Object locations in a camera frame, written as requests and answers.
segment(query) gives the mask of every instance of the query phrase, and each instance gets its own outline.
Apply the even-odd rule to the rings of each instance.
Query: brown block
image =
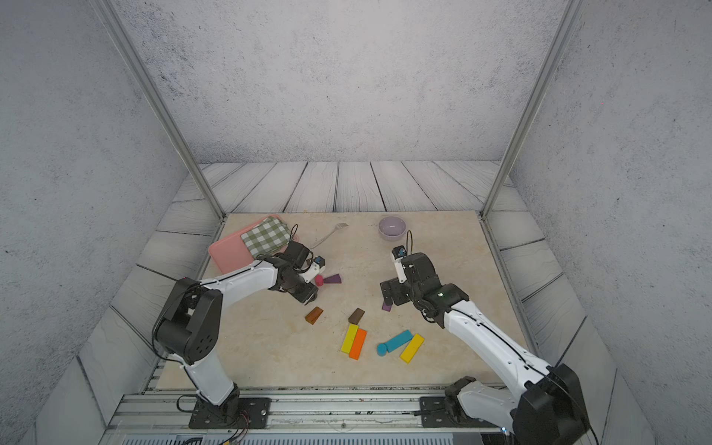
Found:
[[[322,308],[316,307],[313,308],[311,312],[307,314],[306,317],[304,317],[304,320],[307,320],[310,324],[316,323],[317,318],[319,318],[319,315],[324,312]]]
[[[354,313],[351,314],[351,316],[349,317],[349,323],[351,323],[352,325],[357,325],[358,322],[361,321],[361,317],[363,317],[363,315],[364,315],[365,313],[366,313],[366,312],[364,312],[363,309],[361,309],[361,308],[356,308],[356,310],[354,311]]]

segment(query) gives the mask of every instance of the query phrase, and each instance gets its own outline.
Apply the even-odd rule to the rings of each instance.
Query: green checkered cloth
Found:
[[[242,234],[241,238],[252,253],[252,258],[257,258],[286,246],[289,243],[289,236],[286,224],[274,216],[269,216],[257,227]]]

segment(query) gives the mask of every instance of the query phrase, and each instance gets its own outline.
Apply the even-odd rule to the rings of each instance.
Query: orange block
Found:
[[[356,332],[356,338],[354,339],[354,345],[351,347],[351,352],[349,352],[349,357],[358,360],[358,357],[361,355],[364,340],[366,340],[366,331],[359,329],[358,332]]]

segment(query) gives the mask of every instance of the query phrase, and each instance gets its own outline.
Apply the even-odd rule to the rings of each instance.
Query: yellow block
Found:
[[[404,362],[410,363],[411,360],[413,360],[413,356],[415,355],[416,352],[418,352],[418,348],[420,345],[423,344],[425,339],[421,337],[420,335],[416,334],[413,337],[413,340],[410,340],[410,343],[405,347],[405,350],[401,354],[401,358],[403,359]]]
[[[349,323],[349,330],[346,331],[346,338],[344,339],[344,344],[341,345],[341,352],[346,352],[347,354],[351,352],[351,347],[356,339],[356,333],[358,332],[358,325],[352,325]]]

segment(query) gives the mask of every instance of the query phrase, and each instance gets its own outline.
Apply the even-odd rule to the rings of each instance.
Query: pink tray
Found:
[[[282,219],[275,214],[268,216],[274,216],[282,221]],[[211,258],[213,258],[213,261],[215,261],[215,265],[218,266],[218,269],[220,269],[220,272],[222,272],[223,275],[242,269],[243,267],[247,267],[255,261],[255,259],[252,258],[252,253],[250,253],[247,246],[245,246],[245,243],[242,241],[241,236],[242,234],[254,229],[262,221],[264,221],[265,218],[267,218],[267,216],[260,218],[258,221],[255,221],[249,226],[243,227],[234,234],[226,236],[220,241],[215,241],[210,245],[208,252],[210,253]],[[295,236],[294,241],[299,241],[299,238]],[[284,252],[284,249],[286,248],[287,246],[284,246],[280,252]]]

